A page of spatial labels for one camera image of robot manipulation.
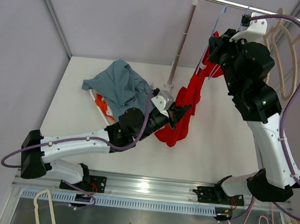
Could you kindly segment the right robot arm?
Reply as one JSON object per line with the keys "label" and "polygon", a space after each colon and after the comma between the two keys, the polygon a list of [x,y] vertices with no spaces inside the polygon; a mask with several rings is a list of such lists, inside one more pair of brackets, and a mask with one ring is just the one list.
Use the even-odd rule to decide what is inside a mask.
{"label": "right robot arm", "polygon": [[226,176],[215,184],[214,198],[226,203],[235,195],[253,195],[261,202],[285,202],[299,188],[300,170],[283,146],[286,135],[280,128],[282,107],[276,91],[264,79],[275,61],[269,49],[245,38],[232,40],[235,29],[209,38],[209,61],[221,66],[228,95],[253,133],[262,166],[248,175]]}

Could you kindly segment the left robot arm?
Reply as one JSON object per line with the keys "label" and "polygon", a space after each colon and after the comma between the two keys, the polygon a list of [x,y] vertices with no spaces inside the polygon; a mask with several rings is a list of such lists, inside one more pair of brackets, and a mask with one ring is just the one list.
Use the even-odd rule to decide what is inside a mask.
{"label": "left robot arm", "polygon": [[65,157],[129,150],[134,147],[134,141],[141,141],[165,126],[175,128],[191,108],[191,105],[172,104],[165,116],[152,107],[145,117],[140,109],[133,107],[126,110],[118,122],[104,129],[71,137],[43,136],[40,130],[32,130],[21,145],[20,176],[29,180],[48,176],[66,181],[66,185],[60,185],[62,189],[74,185],[78,190],[89,191],[94,178],[88,166],[70,163]]}

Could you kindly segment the orange t shirt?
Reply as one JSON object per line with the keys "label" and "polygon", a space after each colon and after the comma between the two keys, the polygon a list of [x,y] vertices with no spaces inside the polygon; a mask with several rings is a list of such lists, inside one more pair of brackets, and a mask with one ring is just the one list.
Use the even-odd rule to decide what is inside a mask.
{"label": "orange t shirt", "polygon": [[104,97],[102,95],[98,93],[96,94],[95,104],[97,105],[98,108],[100,108],[100,110],[103,112],[105,116],[111,118],[112,120],[114,119],[112,110],[110,106],[107,104],[107,102],[104,100]]}

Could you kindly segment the red t shirt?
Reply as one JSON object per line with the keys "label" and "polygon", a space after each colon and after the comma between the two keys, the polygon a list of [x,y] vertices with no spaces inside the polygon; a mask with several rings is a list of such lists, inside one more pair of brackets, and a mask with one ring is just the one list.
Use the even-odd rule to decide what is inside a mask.
{"label": "red t shirt", "polygon": [[176,129],[172,129],[169,125],[166,125],[163,129],[155,133],[158,140],[166,143],[168,147],[175,146],[178,141],[187,137],[191,117],[195,115],[197,104],[201,100],[201,91],[204,81],[206,79],[216,78],[223,75],[221,67],[208,60],[209,49],[210,46],[205,49],[188,86],[182,87],[176,97],[176,104],[178,106],[184,107],[190,105],[192,106],[191,109],[188,110],[188,112],[178,122]]}

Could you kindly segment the blue grey t shirt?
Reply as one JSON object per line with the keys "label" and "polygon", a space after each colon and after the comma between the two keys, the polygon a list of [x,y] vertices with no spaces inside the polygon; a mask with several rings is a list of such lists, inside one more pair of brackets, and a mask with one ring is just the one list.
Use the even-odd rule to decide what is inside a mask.
{"label": "blue grey t shirt", "polygon": [[110,107],[113,118],[118,119],[129,108],[146,112],[150,85],[124,60],[112,62],[93,79],[84,79],[82,89],[94,89]]}

